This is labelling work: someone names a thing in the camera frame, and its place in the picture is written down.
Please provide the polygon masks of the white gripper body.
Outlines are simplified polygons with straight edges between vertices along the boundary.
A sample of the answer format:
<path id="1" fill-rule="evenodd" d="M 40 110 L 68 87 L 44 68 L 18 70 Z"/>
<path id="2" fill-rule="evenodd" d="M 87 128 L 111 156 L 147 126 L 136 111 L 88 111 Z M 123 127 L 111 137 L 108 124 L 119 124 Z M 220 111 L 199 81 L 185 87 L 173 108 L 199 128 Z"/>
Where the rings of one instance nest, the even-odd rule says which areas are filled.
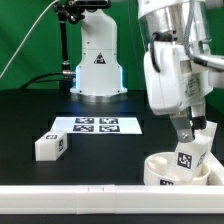
<path id="1" fill-rule="evenodd" d="M 155 58 L 159 72 L 153 68 L 150 53 L 144 56 L 146 89 L 154 114 L 183 111 L 213 90 L 208 71 L 191 63 L 182 45 L 156 43 Z"/>

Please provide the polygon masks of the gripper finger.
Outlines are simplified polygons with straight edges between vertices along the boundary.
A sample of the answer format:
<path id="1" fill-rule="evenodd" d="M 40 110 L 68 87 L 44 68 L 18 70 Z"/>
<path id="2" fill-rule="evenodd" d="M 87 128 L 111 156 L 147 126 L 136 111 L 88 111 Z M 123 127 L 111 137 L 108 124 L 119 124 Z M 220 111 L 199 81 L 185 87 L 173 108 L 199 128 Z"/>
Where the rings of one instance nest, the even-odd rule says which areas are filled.
<path id="1" fill-rule="evenodd" d="M 204 103 L 198 103 L 191 106 L 191 117 L 193 128 L 196 130 L 205 129 L 206 121 L 206 108 Z"/>
<path id="2" fill-rule="evenodd" d="M 171 114 L 170 119 L 176 130 L 179 142 L 189 143 L 194 140 L 194 131 L 187 111 Z"/>

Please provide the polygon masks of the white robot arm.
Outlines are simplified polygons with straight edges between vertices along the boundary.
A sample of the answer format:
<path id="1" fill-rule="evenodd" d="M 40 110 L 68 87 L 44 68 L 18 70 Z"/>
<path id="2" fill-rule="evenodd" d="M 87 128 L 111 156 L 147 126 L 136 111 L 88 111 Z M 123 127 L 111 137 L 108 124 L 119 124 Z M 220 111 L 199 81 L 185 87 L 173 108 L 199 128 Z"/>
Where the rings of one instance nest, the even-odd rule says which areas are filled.
<path id="1" fill-rule="evenodd" d="M 116 0 L 72 0 L 70 17 L 81 22 L 82 59 L 73 91 L 87 98 L 124 93 L 117 62 L 117 26 L 104 10 Z M 204 97 L 224 75 L 224 61 L 210 53 L 207 0 L 137 0 L 145 47 L 149 105 L 168 114 L 178 140 L 191 142 L 207 126 Z"/>

